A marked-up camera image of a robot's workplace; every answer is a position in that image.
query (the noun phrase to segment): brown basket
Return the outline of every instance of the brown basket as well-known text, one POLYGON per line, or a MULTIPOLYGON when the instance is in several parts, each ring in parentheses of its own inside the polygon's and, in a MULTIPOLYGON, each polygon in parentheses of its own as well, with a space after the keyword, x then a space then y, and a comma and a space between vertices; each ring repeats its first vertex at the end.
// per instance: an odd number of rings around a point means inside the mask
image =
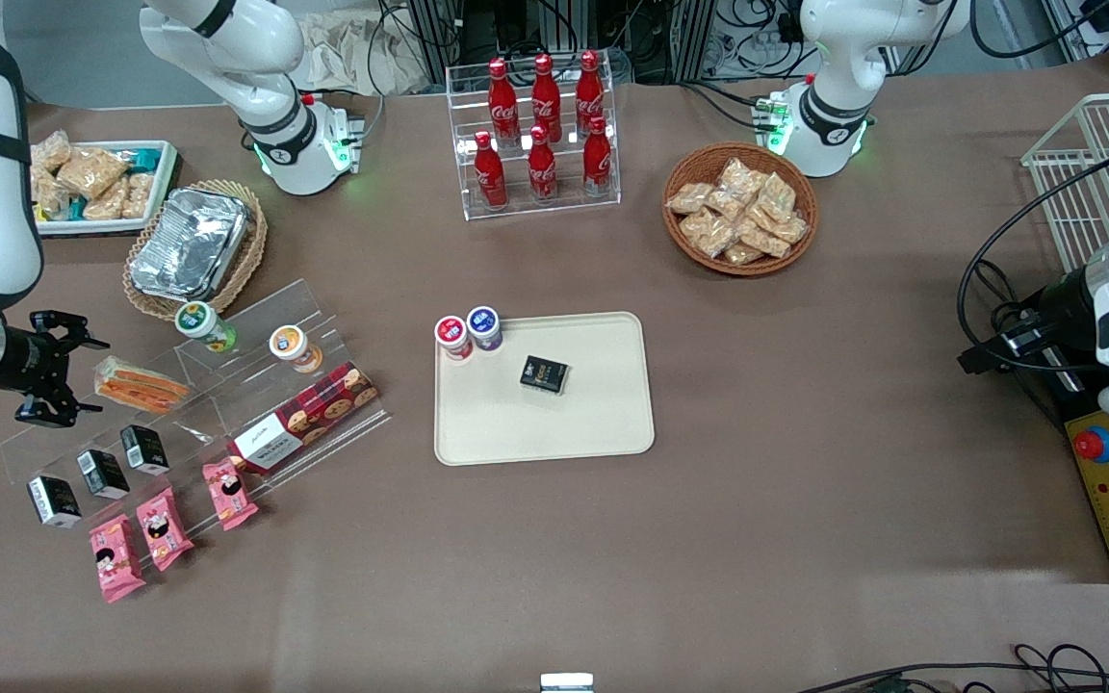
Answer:
POLYGON ((670 237, 674 240, 674 243, 696 263, 723 274, 759 276, 775 273, 806 253, 806 248, 808 248, 811 242, 815 238, 815 230, 820 228, 820 205, 815 202, 815 191, 811 187, 811 181, 806 180, 806 176, 802 175, 802 172, 795 165, 787 162, 786 159, 777 156, 759 144, 720 142, 688 154, 670 172, 670 177, 665 181, 665 194, 661 197, 661 218, 665 220, 665 231, 670 233, 670 237), (673 197, 674 193, 678 193, 679 188, 683 185, 689 183, 716 185, 718 175, 721 175, 721 172, 726 167, 726 162, 734 156, 737 156, 740 162, 747 164, 747 167, 751 167, 751 170, 777 172, 793 187, 793 192, 797 195, 795 198, 795 210, 806 221, 806 236, 795 243, 790 248, 790 254, 784 256, 784 258, 764 256, 764 258, 745 265, 732 265, 723 262, 723 259, 710 258, 710 256, 696 251, 695 246, 691 245, 691 242, 688 242, 686 237, 679 231, 679 218, 681 217, 665 206, 665 201, 673 197))
MULTIPOLYGON (((234 298, 237 298, 238 294, 242 294, 246 281, 251 279, 255 267, 258 267, 260 262, 264 259, 267 220, 264 218, 264 210, 260 208, 260 198, 255 197, 255 193, 232 180, 202 180, 189 187, 206 190, 208 193, 232 194, 240 201, 246 202, 246 206, 251 207, 255 214, 254 227, 246 230, 246 236, 243 236, 242 245, 237 247, 237 256, 234 258, 233 267, 230 267, 230 271, 225 273, 224 285, 220 293, 213 295, 207 302, 216 312, 222 313, 230 307, 231 303, 234 303, 234 298)), ((164 211, 165 205, 160 206, 160 210, 149 220, 149 225, 145 225, 144 231, 135 241, 135 245, 132 246, 131 253, 128 255, 128 263, 122 267, 122 287, 126 289, 128 298, 131 299, 133 306, 140 308, 141 312, 149 313, 154 318, 173 320, 173 315, 182 307, 182 303, 173 302, 171 298, 162 298, 160 295, 142 294, 140 289, 135 288, 135 285, 131 284, 132 259, 135 259, 135 255, 140 254, 141 248, 145 243, 149 243, 150 237, 153 237, 156 223, 162 218, 164 211)))

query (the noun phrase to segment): snack tray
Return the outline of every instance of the snack tray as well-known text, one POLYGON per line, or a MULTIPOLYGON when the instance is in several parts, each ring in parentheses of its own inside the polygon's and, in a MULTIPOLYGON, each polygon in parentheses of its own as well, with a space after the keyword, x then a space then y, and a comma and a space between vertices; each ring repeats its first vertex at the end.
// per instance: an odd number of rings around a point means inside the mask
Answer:
POLYGON ((638 456, 653 445, 644 334, 628 312, 502 320, 502 346, 435 348, 435 456, 448 466, 638 456), (568 365, 563 391, 520 385, 529 356, 568 365))
POLYGON ((144 215, 138 220, 105 221, 54 221, 53 223, 37 223, 37 233, 41 237, 84 237, 84 236, 123 236, 129 232, 144 228, 150 218, 165 201, 166 194, 177 181, 177 149, 164 140, 123 140, 118 142, 71 142, 71 146, 101 146, 102 150, 121 152, 121 150, 161 150, 162 157, 156 163, 156 177, 153 190, 149 193, 149 205, 144 215))
MULTIPOLYGON (((203 344, 189 340, 149 364, 141 364, 143 368, 166 374, 191 387, 189 398, 172 412, 156 416, 96 395, 83 395, 81 402, 104 405, 105 410, 81 412, 73 428, 28 427, 19 431, 3 442, 6 473, 17 487, 13 492, 18 493, 19 503, 30 501, 26 483, 35 475, 65 479, 75 492, 84 517, 74 527, 73 536, 87 541, 88 531, 118 513, 128 513, 135 523, 136 506, 171 486, 190 537, 220 527, 204 486, 202 465, 224 459, 225 447, 234 435, 242 434, 261 418, 272 416, 277 405, 287 402, 339 364, 352 360, 343 338, 332 327, 334 318, 319 309, 305 281, 296 281, 263 302, 225 318, 237 328, 237 343, 233 350, 215 354, 203 344), (314 346, 321 347, 325 359, 317 373, 296 373, 288 364, 272 356, 266 343, 278 325, 298 325, 314 346), (153 478, 140 470, 129 469, 126 452, 120 440, 120 430, 126 425, 145 426, 160 434, 171 470, 153 478), (118 459, 131 485, 131 492, 125 499, 106 500, 89 492, 77 462, 77 456, 89 448, 104 450, 118 459)), ((369 368, 365 368, 364 373, 369 376, 369 368)), ((73 374, 73 381, 78 383, 81 377, 91 381, 91 369, 84 376, 73 374)), ((252 500, 258 501, 389 418, 381 398, 375 398, 362 409, 348 414, 348 420, 311 447, 296 451, 285 466, 269 477, 242 472, 252 500)), ((252 518, 244 528, 252 522, 265 521, 263 518, 264 514, 252 518)), ((49 527, 40 523, 35 527, 40 528, 37 529, 39 531, 50 531, 49 527)), ((140 531, 135 531, 135 540, 141 561, 150 563, 140 531)))

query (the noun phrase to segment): black box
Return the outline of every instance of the black box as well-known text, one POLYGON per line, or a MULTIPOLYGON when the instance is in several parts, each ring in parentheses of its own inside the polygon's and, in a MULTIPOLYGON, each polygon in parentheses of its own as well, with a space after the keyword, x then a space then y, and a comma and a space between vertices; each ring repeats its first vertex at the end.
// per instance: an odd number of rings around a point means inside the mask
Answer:
POLYGON ((564 364, 529 356, 528 359, 525 359, 523 371, 520 373, 520 385, 558 395, 563 390, 567 371, 568 367, 564 364))
POLYGON ((28 482, 28 492, 32 496, 32 507, 40 523, 70 529, 80 521, 80 506, 75 502, 71 483, 60 478, 38 477, 28 482))
POLYGON ((122 429, 122 447, 128 451, 128 465, 133 470, 153 475, 162 475, 169 470, 165 459, 165 448, 162 437, 155 430, 142 426, 128 426, 122 429))
POLYGON ((91 495, 118 500, 125 499, 128 492, 131 492, 128 475, 122 473, 119 460, 115 460, 110 452, 88 450, 81 452, 78 460, 80 472, 83 472, 84 482, 89 485, 91 495))

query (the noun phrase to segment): brown tablecloth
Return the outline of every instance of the brown tablecloth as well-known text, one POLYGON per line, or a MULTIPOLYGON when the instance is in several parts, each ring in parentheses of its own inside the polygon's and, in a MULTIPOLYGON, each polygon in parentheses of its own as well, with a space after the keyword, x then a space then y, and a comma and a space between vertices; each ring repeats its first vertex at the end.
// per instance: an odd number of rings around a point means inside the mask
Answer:
MULTIPOLYGON (((1019 155, 1097 91, 1109 61, 891 80, 865 150, 815 181, 815 246, 760 281, 703 271, 661 225, 674 162, 743 135, 675 88, 620 91, 621 206, 474 224, 441 98, 389 101, 364 172, 308 198, 265 180, 224 106, 35 110, 34 137, 163 137, 185 183, 252 186, 269 237, 238 307, 304 276, 395 418, 114 605, 83 536, 37 526, 0 461, 0 692, 479 693, 547 671, 795 690, 1069 639, 1109 667, 1108 563, 1069 452, 1011 381, 959 373, 954 316, 969 254, 1031 196, 1019 155), (480 303, 635 313, 652 450, 440 466, 431 324, 480 303)), ((1011 235, 995 256, 1018 288, 1050 279, 1047 230, 1011 235)), ((172 346, 122 294, 130 244, 47 242, 13 322, 54 307, 123 358, 172 346)), ((75 355, 77 383, 98 358, 75 355)), ((17 405, 0 394, 0 441, 17 405)))

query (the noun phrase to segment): coca-cola bottle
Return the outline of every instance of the coca-cola bottle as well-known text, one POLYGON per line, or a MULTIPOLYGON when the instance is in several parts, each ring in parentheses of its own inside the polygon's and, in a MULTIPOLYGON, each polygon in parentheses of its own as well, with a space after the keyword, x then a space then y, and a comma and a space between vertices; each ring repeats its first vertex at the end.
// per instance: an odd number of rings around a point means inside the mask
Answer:
POLYGON ((478 174, 485 208, 498 212, 507 206, 507 183, 502 180, 502 159, 490 146, 490 133, 481 130, 474 135, 478 153, 474 157, 474 170, 478 174))
POLYGON ((490 106, 490 122, 494 136, 501 150, 520 149, 520 114, 516 112, 516 90, 507 81, 507 62, 502 58, 490 61, 490 91, 487 104, 490 106))
POLYGON ((580 82, 576 83, 576 132, 581 142, 589 136, 589 120, 602 114, 602 77, 598 52, 580 53, 580 82))
POLYGON ((604 197, 610 193, 610 141, 607 140, 607 119, 589 119, 589 137, 584 141, 584 193, 589 197, 604 197))
POLYGON ((546 128, 536 124, 529 134, 533 136, 533 146, 529 150, 529 187, 533 188, 533 202, 545 207, 558 197, 554 152, 547 143, 546 128))
POLYGON ((546 128, 546 134, 551 142, 563 140, 563 123, 559 122, 558 84, 551 77, 554 61, 547 53, 541 53, 533 61, 537 65, 537 80, 533 82, 533 121, 546 128))

